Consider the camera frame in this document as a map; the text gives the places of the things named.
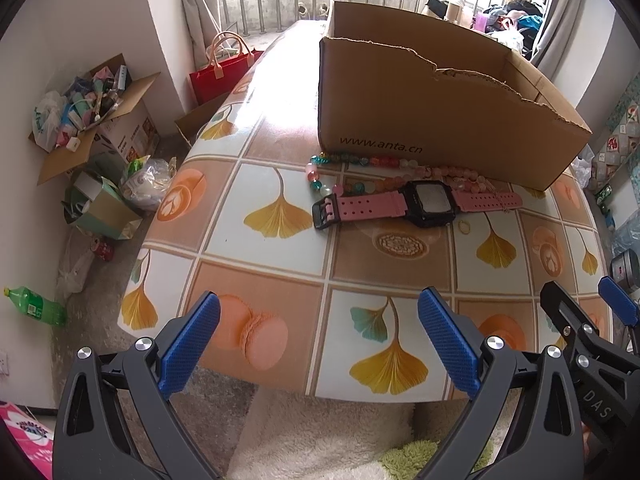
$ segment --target red bag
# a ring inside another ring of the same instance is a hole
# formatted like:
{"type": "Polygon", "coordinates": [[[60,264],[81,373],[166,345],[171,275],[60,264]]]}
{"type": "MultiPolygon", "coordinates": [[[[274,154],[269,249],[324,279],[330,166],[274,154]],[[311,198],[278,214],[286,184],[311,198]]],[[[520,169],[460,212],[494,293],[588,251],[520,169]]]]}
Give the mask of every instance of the red bag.
{"type": "Polygon", "coordinates": [[[244,39],[234,32],[228,30],[220,32],[211,42],[209,64],[203,69],[189,74],[198,104],[204,104],[219,95],[231,92],[242,76],[252,67],[255,60],[262,55],[262,52],[261,50],[250,50],[244,39]],[[231,36],[238,40],[241,51],[237,56],[219,62],[215,52],[220,44],[229,39],[225,36],[231,36]]]}

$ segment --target pink watch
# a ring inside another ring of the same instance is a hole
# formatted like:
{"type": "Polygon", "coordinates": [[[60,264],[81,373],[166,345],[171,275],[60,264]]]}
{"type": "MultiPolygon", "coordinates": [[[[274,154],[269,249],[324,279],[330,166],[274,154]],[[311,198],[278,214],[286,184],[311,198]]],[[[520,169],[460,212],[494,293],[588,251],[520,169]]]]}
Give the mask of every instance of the pink watch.
{"type": "Polygon", "coordinates": [[[438,181],[414,180],[397,191],[361,196],[331,194],[311,209],[316,229],[338,222],[375,218],[407,218],[418,227],[453,222],[456,213],[499,211],[522,207],[517,193],[468,193],[453,191],[438,181]]]}

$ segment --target pile of clothes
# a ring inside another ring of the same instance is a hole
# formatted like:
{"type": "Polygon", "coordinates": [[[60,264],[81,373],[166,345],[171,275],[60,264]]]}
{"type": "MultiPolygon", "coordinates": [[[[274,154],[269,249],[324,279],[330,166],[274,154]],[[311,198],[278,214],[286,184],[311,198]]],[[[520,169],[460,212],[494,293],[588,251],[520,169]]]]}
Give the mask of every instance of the pile of clothes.
{"type": "Polygon", "coordinates": [[[487,34],[516,28],[524,39],[522,55],[531,61],[533,42],[542,26],[541,6],[528,1],[509,2],[504,5],[492,5],[482,13],[486,15],[484,32],[487,34]]]}

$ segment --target patterned tablecloth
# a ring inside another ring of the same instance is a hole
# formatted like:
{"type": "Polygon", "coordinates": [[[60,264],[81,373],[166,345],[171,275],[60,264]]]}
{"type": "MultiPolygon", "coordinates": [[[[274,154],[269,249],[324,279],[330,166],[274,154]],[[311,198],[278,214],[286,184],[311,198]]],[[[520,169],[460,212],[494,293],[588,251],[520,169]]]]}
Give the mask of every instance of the patterned tablecloth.
{"type": "MultiPolygon", "coordinates": [[[[610,338],[610,311],[597,295],[600,241],[569,170],[546,192],[494,182],[519,193],[524,208],[460,215],[446,228],[402,219],[313,228],[319,197],[304,168],[320,151],[321,33],[321,22],[290,28],[204,128],[148,231],[119,326],[155,336],[212,290],[222,320],[202,366],[380,402],[457,394],[418,322],[416,299],[428,285],[485,335],[539,351],[560,338],[538,304],[542,285],[557,280],[610,338]]],[[[321,179],[395,171],[335,165],[321,179]]]]}

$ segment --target green bottle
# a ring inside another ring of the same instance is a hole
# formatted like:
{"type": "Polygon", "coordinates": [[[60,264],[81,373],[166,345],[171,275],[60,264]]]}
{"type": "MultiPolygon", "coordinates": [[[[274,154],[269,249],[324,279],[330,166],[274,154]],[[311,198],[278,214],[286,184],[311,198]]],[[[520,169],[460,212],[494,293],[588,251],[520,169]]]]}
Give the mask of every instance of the green bottle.
{"type": "Polygon", "coordinates": [[[64,326],[66,323],[66,308],[43,298],[25,286],[19,288],[4,288],[4,295],[25,316],[33,317],[50,325],[64,326]]]}

